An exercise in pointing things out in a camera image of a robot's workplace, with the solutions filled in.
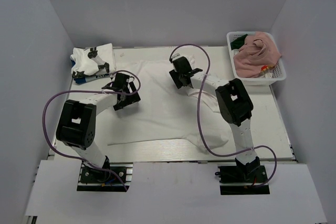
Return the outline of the white red-print t-shirt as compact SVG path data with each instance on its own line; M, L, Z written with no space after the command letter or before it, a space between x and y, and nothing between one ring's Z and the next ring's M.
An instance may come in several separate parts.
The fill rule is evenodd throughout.
M141 101L117 111L109 120L112 137L109 146L156 140L183 139L201 152L206 148L197 126L198 89L177 89L167 60L122 63L117 69L129 70L141 81ZM210 149L224 146L232 133L222 119L214 96L202 93L201 128Z

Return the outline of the dark green t-shirt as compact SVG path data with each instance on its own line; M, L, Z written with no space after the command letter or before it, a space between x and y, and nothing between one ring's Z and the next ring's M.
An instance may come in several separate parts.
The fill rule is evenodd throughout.
M244 44L245 44L245 39L248 35L244 34L240 37L237 37L235 40L233 40L230 43L231 49L235 50L235 49L240 49Z

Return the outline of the pink t-shirt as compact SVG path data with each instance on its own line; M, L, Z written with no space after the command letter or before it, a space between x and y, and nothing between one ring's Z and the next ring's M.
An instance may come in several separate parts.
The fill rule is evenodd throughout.
M275 67L281 57L273 40L264 32L247 35L234 55L234 66L240 78L258 78L266 69Z

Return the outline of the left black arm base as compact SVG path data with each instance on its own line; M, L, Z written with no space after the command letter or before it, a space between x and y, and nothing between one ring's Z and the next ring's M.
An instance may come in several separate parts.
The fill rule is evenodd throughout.
M121 178L126 188L129 188L132 179L133 165L111 164L110 169ZM123 184L117 179L116 175L95 170L85 165L81 166L77 191L126 192Z

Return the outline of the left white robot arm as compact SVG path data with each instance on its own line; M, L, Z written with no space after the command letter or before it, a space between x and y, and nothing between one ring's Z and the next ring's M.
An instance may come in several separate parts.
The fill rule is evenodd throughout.
M93 176L101 182L110 178L111 168L108 158L94 142L96 117L108 108L119 111L141 100L134 80L139 78L126 70L116 71L111 82L100 92L76 101L67 100L63 106L56 129L56 139L71 147L93 168Z

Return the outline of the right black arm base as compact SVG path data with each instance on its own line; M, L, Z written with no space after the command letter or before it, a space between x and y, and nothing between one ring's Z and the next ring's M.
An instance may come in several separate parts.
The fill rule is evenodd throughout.
M268 177L264 165L252 172L247 178L237 166L219 166L215 176L219 179L221 195L269 195L270 190L266 182Z

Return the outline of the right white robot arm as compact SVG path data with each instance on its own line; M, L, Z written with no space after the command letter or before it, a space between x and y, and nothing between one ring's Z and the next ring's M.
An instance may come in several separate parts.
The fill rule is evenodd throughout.
M169 72L176 87L189 87L198 89L197 99L197 126L201 140L206 150L217 157L235 156L238 177L247 182L256 175L260 167L260 159L254 150L251 136L250 123L253 103L239 79L225 81L211 76L200 68L193 69L189 60L178 56L170 60L173 70ZM229 124L233 134L236 152L232 154L216 154L207 145L201 128L200 103L202 92L205 91L217 99L220 114Z

